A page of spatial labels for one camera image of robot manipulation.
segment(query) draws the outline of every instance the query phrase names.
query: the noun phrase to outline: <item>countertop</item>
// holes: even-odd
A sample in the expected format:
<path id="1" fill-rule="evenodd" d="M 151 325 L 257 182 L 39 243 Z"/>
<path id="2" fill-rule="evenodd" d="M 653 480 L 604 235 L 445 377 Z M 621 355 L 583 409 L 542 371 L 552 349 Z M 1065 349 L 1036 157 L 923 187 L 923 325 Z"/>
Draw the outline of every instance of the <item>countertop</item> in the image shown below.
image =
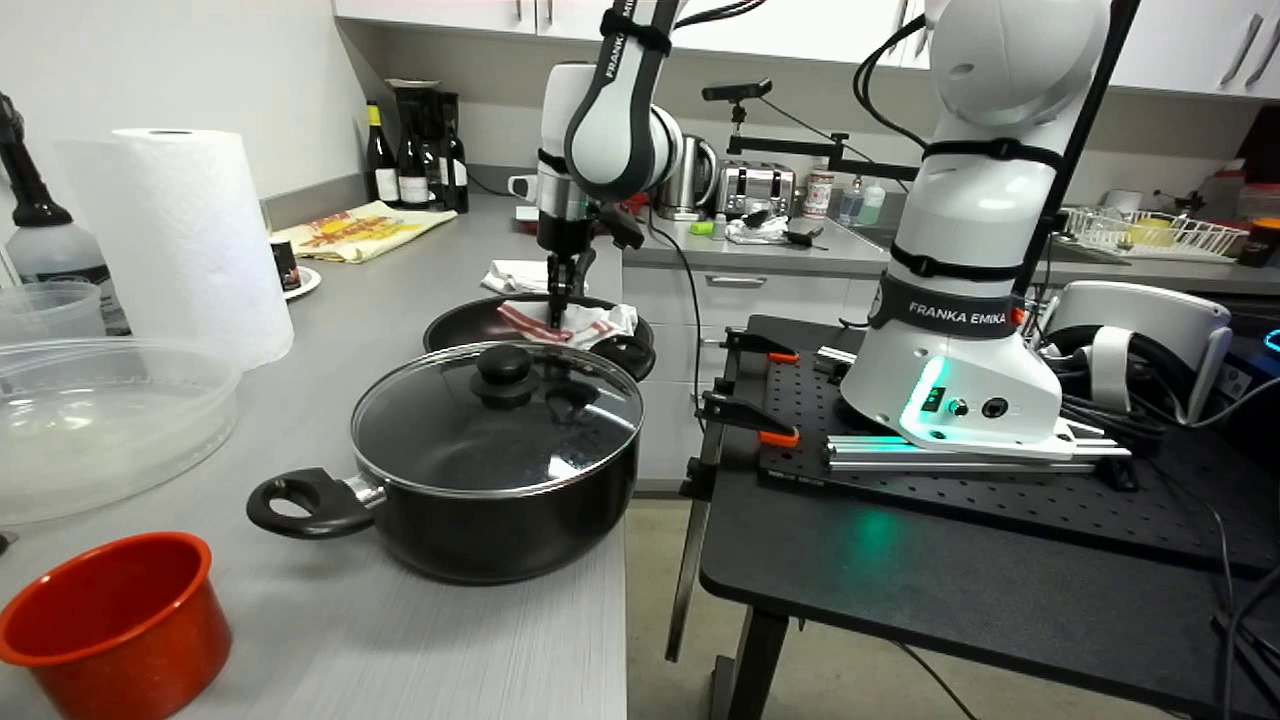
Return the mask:
<path id="1" fill-rule="evenodd" d="M 308 720 L 621 720 L 625 541 L 508 588 L 452 588 L 404 574 L 377 532 L 283 541 L 242 522 L 242 495 L 283 469 L 357 473 L 347 413 L 389 370 L 418 352 L 428 320 L 479 302 L 496 255 L 538 255 L 508 232 L 508 200 L 473 200 L 430 235 L 360 269 L 325 271 L 291 305 L 295 349 L 241 385 L 231 439 L 189 475 L 135 502 L 14 532 L 0 555 L 0 602 L 70 552 L 147 529 L 189 529 L 211 546 L 211 583 L 235 645 L 221 679 L 183 714 Z M 600 243 L 591 294 L 621 289 Z M 0 665 L 0 715 L 54 715 L 29 673 Z"/>
<path id="2" fill-rule="evenodd" d="M 816 250 L 756 250 L 730 243 L 714 229 L 713 235 L 690 235 L 686 224 L 657 221 L 657 229 L 672 232 L 690 269 L 726 269 L 726 271 L 809 271 L 809 275 L 851 275 L 870 282 L 887 265 L 887 254 L 845 229 L 823 224 L 813 242 Z M 664 242 L 648 242 L 644 250 L 627 254 L 625 265 L 636 269 L 672 269 L 675 254 Z M 1128 265 L 1100 265 L 1100 262 L 1052 262 L 1039 265 L 1036 275 L 1052 271 L 1052 285 L 1069 282 L 1130 282 L 1130 285 L 1163 285 L 1185 294 L 1211 294 L 1211 296 L 1280 296 L 1280 269 L 1244 269 L 1244 265 L 1202 265 L 1202 262 L 1128 262 Z"/>

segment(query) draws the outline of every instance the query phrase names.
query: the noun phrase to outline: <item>paper towel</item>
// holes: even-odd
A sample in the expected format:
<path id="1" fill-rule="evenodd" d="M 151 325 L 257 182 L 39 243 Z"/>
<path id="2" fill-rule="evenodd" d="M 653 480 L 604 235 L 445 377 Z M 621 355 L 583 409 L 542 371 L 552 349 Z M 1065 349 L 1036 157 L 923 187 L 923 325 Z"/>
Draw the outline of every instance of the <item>paper towel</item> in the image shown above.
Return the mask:
<path id="1" fill-rule="evenodd" d="M 62 159 L 135 337 L 204 344 L 241 370 L 289 355 L 291 320 L 235 132 L 115 128 L 62 145 Z"/>

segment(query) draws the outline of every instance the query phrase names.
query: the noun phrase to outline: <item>white wall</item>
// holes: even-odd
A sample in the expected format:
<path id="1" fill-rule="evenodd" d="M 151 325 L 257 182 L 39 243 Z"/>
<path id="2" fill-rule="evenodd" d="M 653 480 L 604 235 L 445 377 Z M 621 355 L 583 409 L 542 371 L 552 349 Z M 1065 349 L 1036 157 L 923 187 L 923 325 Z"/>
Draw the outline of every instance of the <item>white wall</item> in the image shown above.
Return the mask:
<path id="1" fill-rule="evenodd" d="M 333 0 L 0 0 L 0 92 L 54 200 L 54 145 L 123 123 L 241 132 L 259 196 L 360 170 L 363 92 Z"/>
<path id="2" fill-rule="evenodd" d="M 357 44 L 378 74 L 435 76 L 456 87 L 464 99 L 466 157 L 479 165 L 531 165 L 549 68 L 554 62 L 591 62 L 591 44 L 435 29 L 357 29 Z M 660 106 L 675 114 L 682 128 L 724 150 L 730 132 L 726 106 L 705 106 L 700 87 L 730 80 L 771 80 L 771 99 L 788 114 L 821 128 L 848 128 L 856 150 L 877 159 L 915 165 L 904 139 L 856 107 L 848 92 L 851 68 L 841 63 L 678 51 L 675 37 Z M 915 132 L 932 132 L 938 114 L 923 74 L 882 68 L 877 76 L 877 106 Z M 1069 200 L 1093 203 L 1107 187 L 1193 191 L 1218 159 L 1237 157 L 1250 115 L 1254 106 L 1247 99 L 1107 92 Z M 742 132 L 805 135 L 764 106 L 749 106 Z"/>

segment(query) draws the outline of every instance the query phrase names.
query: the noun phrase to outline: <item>red cup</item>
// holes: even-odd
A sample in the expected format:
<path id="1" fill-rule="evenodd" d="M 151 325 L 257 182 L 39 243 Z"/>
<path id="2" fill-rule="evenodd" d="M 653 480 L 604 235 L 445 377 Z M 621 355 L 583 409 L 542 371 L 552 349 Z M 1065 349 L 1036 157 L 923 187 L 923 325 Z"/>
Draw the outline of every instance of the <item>red cup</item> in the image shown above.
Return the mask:
<path id="1" fill-rule="evenodd" d="M 231 652 L 208 563 L 208 546 L 189 532 L 70 555 L 0 611 L 0 659 L 29 670 L 68 720 L 162 720 Z"/>

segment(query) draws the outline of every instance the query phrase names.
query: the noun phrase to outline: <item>black table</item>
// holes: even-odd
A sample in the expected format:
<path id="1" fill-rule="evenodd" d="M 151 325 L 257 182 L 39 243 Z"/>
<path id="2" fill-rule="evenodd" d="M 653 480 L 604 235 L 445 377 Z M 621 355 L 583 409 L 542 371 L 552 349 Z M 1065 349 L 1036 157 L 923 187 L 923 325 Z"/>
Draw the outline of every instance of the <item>black table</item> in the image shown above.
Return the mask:
<path id="1" fill-rule="evenodd" d="M 816 349 L 834 328 L 750 315 L 749 334 Z M 734 401 L 759 405 L 764 385 L 764 360 L 742 355 Z M 756 480 L 750 452 L 749 431 L 726 431 L 700 555 L 705 588 L 749 605 L 738 658 L 713 677 L 713 715 L 764 714 L 788 619 L 1217 715 L 1217 574 L 841 492 L 788 492 Z M 1237 715 L 1280 715 L 1244 670 Z"/>

